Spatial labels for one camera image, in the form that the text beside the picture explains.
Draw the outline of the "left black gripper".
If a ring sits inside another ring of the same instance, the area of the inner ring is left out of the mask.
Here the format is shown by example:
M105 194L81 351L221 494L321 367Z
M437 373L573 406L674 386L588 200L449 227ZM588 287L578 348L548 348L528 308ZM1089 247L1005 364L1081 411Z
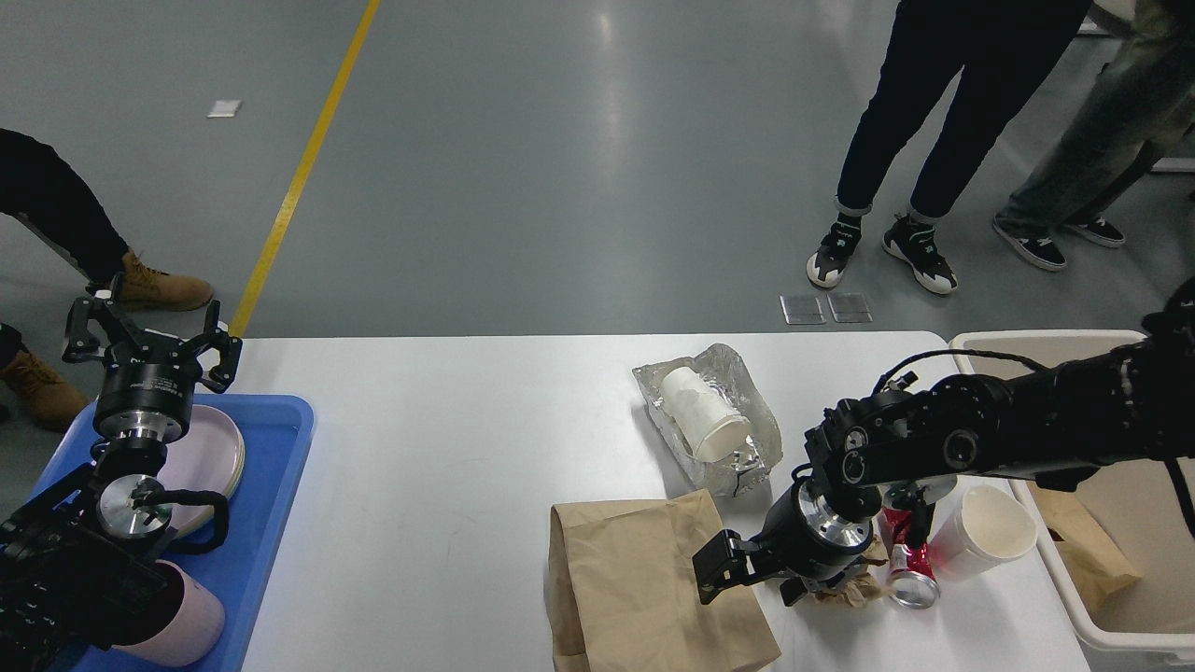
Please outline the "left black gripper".
M104 438L151 438L174 442L190 429L196 384L225 393L235 380L243 340L220 319L220 301L206 306L204 326L164 362L145 360L145 332L120 308L125 273L106 291L81 295L65 319L63 362L102 362L104 381L94 401L93 429ZM217 353L204 368L201 356Z

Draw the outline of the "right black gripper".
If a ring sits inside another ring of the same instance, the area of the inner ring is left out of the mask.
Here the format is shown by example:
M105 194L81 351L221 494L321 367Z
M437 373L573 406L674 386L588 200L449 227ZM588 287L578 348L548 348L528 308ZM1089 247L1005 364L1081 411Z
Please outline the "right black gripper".
M771 578L785 578L780 584L785 607L805 595L839 589L868 569L864 552L872 544L872 519L878 513L875 485L829 497L814 481L793 481L752 539L721 530L693 554L698 599L707 607L729 588Z

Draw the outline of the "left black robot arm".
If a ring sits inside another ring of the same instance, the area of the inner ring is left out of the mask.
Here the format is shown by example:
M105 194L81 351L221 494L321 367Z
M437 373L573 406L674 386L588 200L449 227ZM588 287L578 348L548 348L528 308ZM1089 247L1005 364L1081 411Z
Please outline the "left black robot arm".
M120 308L125 280L76 298L63 360L97 361L92 460L30 497L4 521L4 668L44 671L71 642L110 650L152 637L182 612L182 573L163 554L206 554L229 527L229 502L212 490L159 481L168 446L190 429L195 387L222 393L243 340L206 306L191 340L140 329Z

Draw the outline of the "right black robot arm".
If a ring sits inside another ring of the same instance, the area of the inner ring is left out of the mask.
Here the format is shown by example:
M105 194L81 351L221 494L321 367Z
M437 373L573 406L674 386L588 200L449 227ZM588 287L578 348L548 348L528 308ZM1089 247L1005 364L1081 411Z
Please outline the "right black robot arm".
M808 463L750 539L730 530L693 554L701 604L722 591L782 579L786 605L862 573L887 485L972 475L1076 491L1102 468L1162 462L1191 525L1178 460L1191 458L1191 281L1142 319L1146 337L1027 374L946 377L912 393L912 374L880 375L865 399L825 409L804 434Z

